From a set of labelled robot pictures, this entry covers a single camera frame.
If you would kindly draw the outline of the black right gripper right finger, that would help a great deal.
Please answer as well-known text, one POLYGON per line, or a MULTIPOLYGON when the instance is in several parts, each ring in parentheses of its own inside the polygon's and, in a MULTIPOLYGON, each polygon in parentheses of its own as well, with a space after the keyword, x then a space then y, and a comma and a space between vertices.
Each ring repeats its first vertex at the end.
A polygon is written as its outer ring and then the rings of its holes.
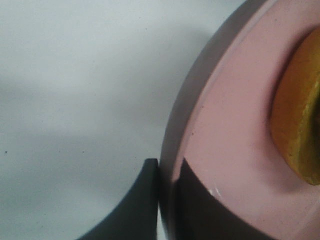
POLYGON ((215 167, 200 179, 184 160, 177 182, 179 240, 317 240, 320 189, 264 165, 215 167))

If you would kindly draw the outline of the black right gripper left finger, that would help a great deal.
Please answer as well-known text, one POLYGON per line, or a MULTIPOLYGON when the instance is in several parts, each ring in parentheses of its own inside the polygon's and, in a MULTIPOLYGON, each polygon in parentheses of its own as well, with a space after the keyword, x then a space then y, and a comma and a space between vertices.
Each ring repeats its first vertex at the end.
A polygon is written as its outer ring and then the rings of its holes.
POLYGON ((160 198, 157 159, 145 160, 131 189, 117 207, 81 240, 156 240, 160 198))

